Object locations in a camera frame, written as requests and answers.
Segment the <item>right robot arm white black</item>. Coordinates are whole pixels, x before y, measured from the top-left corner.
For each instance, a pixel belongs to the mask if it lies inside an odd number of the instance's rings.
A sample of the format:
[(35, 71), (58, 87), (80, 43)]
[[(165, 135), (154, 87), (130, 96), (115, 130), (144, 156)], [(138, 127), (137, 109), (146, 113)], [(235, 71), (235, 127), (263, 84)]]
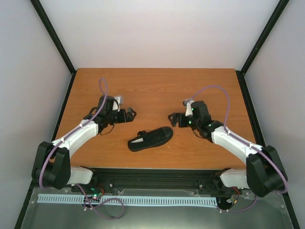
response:
[(254, 144), (213, 120), (203, 101), (190, 100), (183, 104), (184, 113), (168, 115), (172, 126), (190, 127), (199, 138), (223, 147), (245, 164), (245, 169), (224, 169), (216, 176), (216, 185), (246, 188), (258, 197), (287, 191), (287, 175), (274, 147)]

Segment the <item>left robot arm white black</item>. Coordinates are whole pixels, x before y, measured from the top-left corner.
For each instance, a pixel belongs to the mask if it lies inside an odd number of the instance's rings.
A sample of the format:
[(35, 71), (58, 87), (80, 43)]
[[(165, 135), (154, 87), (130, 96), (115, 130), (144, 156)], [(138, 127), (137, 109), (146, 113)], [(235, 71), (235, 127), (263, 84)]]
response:
[(52, 142), (39, 144), (31, 177), (40, 187), (62, 189), (66, 185), (82, 184), (89, 192), (98, 189), (99, 180), (93, 171), (84, 167), (72, 167), (73, 154), (87, 141), (102, 133), (108, 126), (132, 122), (136, 112), (122, 109), (122, 96), (101, 96), (81, 122), (70, 132)]

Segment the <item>black shoelace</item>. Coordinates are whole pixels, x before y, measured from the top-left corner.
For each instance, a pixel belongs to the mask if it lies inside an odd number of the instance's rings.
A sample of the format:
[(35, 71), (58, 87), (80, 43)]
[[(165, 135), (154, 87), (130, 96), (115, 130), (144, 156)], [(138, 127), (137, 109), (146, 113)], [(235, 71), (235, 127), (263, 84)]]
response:
[(145, 130), (139, 131), (137, 134), (137, 137), (142, 138), (143, 140), (145, 140), (147, 136), (148, 136), (148, 133)]

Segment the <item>black canvas shoe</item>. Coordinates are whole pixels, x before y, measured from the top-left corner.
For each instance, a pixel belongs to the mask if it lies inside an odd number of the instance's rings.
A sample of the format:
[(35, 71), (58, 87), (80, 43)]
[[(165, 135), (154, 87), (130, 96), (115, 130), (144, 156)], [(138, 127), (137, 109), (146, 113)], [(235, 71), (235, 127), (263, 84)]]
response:
[(158, 129), (147, 132), (148, 136), (145, 140), (137, 136), (128, 141), (127, 146), (130, 151), (138, 152), (141, 150), (159, 147), (166, 144), (173, 137), (173, 130), (168, 127), (160, 127)]

